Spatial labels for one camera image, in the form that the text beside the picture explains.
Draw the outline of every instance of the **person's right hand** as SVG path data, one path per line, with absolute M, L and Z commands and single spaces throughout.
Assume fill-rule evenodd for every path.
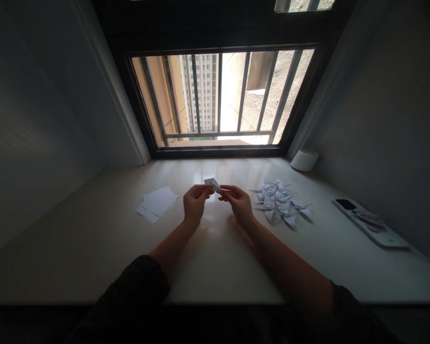
M 220 201 L 226 201 L 231 204 L 236 221 L 241 227 L 251 226 L 256 218 L 253 216 L 250 196 L 242 189 L 234 185 L 220 185 L 222 189 L 217 191 L 221 197 Z

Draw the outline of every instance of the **concrete wall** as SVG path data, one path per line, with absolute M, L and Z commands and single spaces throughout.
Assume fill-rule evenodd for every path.
M 88 1 L 0 0 L 38 63 L 54 82 L 107 166 L 141 166 L 150 157 L 116 67 Z M 85 11 L 96 56 L 76 9 Z M 102 59 L 108 66 L 100 67 Z M 113 78 L 114 85 L 109 85 Z M 122 118 L 126 110 L 127 118 Z M 138 145 L 144 152 L 139 156 Z
M 430 257 L 430 8 L 393 0 L 311 143 L 316 166 Z
M 104 167 L 0 6 L 0 247 Z

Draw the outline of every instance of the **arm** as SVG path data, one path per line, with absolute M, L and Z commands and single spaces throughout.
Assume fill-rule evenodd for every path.
M 236 186 L 221 185 L 220 201 L 230 202 L 239 225 L 289 301 L 304 317 L 313 337 L 339 343 L 400 343 L 346 288 L 290 250 L 253 216 L 250 197 Z
M 285 298 L 308 321 L 329 317 L 333 311 L 331 282 L 290 250 L 254 216 L 250 197 L 232 185 L 221 185 L 221 201 L 230 202 L 236 221 L 248 234 Z
M 210 185 L 194 185 L 183 196 L 185 210 L 183 222 L 149 254 L 159 262 L 166 274 L 171 271 L 174 262 L 198 228 L 204 212 L 205 200 L 214 193 Z
M 194 185 L 183 197 L 185 217 L 148 256 L 136 258 L 97 300 L 67 343 L 118 341 L 128 331 L 151 331 L 153 311 L 170 291 L 167 273 L 201 222 L 209 185 Z M 141 324 L 137 329 L 131 321 Z

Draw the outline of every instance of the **desk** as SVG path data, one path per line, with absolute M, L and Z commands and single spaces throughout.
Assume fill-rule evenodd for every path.
M 211 177 L 244 190 L 265 178 L 291 183 L 298 200 L 313 204 L 312 224 L 298 217 L 293 231 L 277 218 L 271 226 L 254 210 L 283 243 L 361 302 L 430 303 L 430 260 L 414 248 L 376 246 L 331 204 L 345 195 L 318 175 L 297 172 L 282 158 L 249 158 L 103 170 L 0 250 L 0 304 L 95 302 L 135 257 L 150 252 L 183 220 L 184 193 Z M 166 185 L 180 198 L 152 226 L 134 209 L 142 195 Z M 215 196 L 206 201 L 201 226 L 169 276 L 168 302 L 283 302 L 233 229 L 230 214 L 229 203 Z

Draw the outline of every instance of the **dark sleeve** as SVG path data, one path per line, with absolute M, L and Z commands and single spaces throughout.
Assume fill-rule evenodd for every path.
M 401 343 L 349 290 L 333 282 L 332 285 L 334 316 L 328 326 L 316 333 L 319 339 L 331 338 L 338 343 Z
M 135 324 L 146 329 L 146 321 L 141 320 L 162 303 L 170 289 L 159 263 L 150 256 L 138 257 L 97 300 L 66 342 L 108 342 L 132 328 L 143 332 Z

